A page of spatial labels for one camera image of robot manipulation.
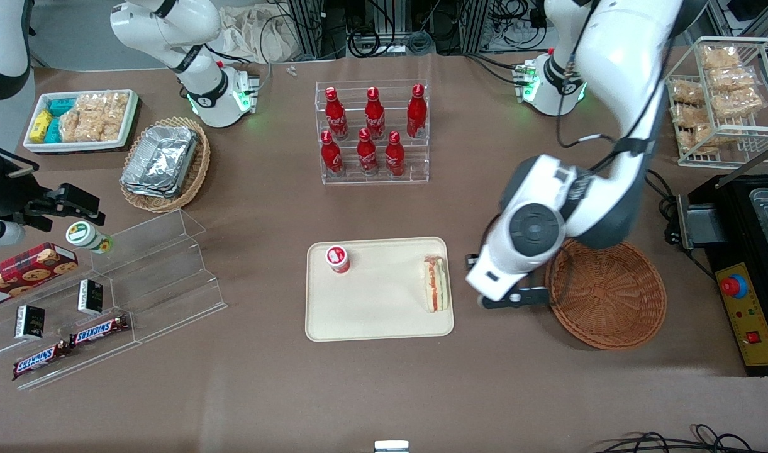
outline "yellow control panel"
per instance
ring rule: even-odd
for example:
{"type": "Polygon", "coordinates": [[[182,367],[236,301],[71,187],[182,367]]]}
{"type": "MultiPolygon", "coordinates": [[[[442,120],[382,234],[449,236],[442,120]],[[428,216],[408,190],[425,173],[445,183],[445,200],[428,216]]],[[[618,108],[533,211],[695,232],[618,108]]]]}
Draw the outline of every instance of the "yellow control panel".
{"type": "Polygon", "coordinates": [[[738,349],[749,367],[768,365],[768,326],[744,263],[716,273],[738,349]]]}

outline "coca-cola bottle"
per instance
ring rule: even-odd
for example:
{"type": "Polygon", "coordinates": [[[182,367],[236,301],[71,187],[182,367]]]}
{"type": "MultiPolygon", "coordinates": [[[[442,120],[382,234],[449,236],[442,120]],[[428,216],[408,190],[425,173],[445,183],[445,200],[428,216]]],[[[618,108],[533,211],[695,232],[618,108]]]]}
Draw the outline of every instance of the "coca-cola bottle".
{"type": "Polygon", "coordinates": [[[321,154],[323,154],[323,162],[325,162],[328,177],[344,176],[341,151],[338,149],[338,145],[334,143],[333,135],[329,131],[323,131],[320,138],[323,142],[321,154]]]}
{"type": "Polygon", "coordinates": [[[335,140],[345,140],[347,138],[347,115],[344,113],[344,106],[338,100],[336,89],[328,87],[325,89],[325,98],[328,103],[325,106],[325,116],[328,118],[328,127],[335,140]]]}
{"type": "Polygon", "coordinates": [[[376,146],[370,138],[370,131],[362,127],[359,131],[359,146],[356,147],[361,163],[361,173],[367,177],[378,175],[378,161],[376,160],[376,146]]]}
{"type": "Polygon", "coordinates": [[[378,100],[378,88],[367,88],[367,106],[364,107],[364,115],[367,116],[367,129],[374,141],[384,138],[384,106],[378,100]]]}
{"type": "Polygon", "coordinates": [[[426,116],[428,115],[428,106],[423,95],[426,94],[426,87],[419,83],[412,87],[412,100],[409,101],[409,108],[406,109],[406,133],[412,138],[426,137],[426,116]]]}
{"type": "Polygon", "coordinates": [[[389,144],[386,145],[386,170],[391,179],[398,179],[404,173],[403,145],[401,145],[401,135],[396,131],[389,132],[389,144]]]}

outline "red switch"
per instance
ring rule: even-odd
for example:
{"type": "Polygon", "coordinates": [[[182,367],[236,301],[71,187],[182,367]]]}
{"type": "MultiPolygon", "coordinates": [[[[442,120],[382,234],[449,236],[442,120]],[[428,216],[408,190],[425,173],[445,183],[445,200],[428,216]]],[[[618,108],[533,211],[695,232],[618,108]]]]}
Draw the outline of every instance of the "red switch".
{"type": "Polygon", "coordinates": [[[720,289],[725,295],[740,299],[747,295],[747,281],[743,276],[734,274],[720,281],[720,289]]]}
{"type": "Polygon", "coordinates": [[[747,342],[761,342],[761,337],[758,336],[758,332],[748,332],[747,342]]]}

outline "brown table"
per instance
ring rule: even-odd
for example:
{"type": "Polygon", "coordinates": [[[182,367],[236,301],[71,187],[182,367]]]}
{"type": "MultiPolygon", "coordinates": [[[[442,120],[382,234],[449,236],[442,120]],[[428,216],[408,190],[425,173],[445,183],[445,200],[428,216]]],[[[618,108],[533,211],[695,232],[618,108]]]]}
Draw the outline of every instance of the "brown table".
{"type": "MultiPolygon", "coordinates": [[[[521,57],[509,58],[513,61],[521,57]]],[[[664,243],[657,195],[645,189],[629,241],[657,266],[669,309],[653,341],[598,352],[547,308],[482,310],[464,255],[496,211],[517,163],[541,152],[587,166],[603,143],[562,150],[554,120],[461,57],[343,59],[275,67],[258,113],[206,129],[208,180],[187,211],[207,229],[208,269],[230,308],[30,393],[0,361],[0,451],[367,451],[409,439],[416,452],[586,451],[656,430],[691,439],[703,422],[768,449],[768,379],[743,371],[715,283],[664,243]],[[432,175],[423,186],[323,188],[314,147],[314,83],[427,77],[432,175]],[[450,254],[456,326],[446,337],[310,342],[303,332],[306,250],[329,240],[436,235],[450,254]]],[[[259,72],[265,69],[255,68],[259,72]]],[[[38,92],[130,88],[140,131],[191,116],[167,70],[38,70],[38,92]]],[[[615,122],[593,97],[562,120],[568,140],[615,122]]],[[[666,130],[653,168],[678,192],[711,177],[674,163],[666,130]]],[[[152,217],[120,194],[124,153],[39,158],[44,186],[96,190],[106,232],[152,217]]],[[[0,249],[0,259],[48,235],[0,249]]]]}

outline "cloth bag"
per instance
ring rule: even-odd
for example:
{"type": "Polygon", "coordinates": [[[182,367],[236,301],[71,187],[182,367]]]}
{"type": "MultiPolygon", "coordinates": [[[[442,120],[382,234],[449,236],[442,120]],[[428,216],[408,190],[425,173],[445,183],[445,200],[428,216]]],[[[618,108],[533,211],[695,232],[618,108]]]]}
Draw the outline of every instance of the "cloth bag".
{"type": "Polygon", "coordinates": [[[278,63],[300,54],[300,44],[295,36],[294,21],[288,15],[281,15],[280,9],[269,3],[251,6],[222,6],[219,16],[222,20],[223,49],[221,52],[243,57],[259,63],[278,63]],[[263,55],[260,44],[263,43],[263,55]]]}

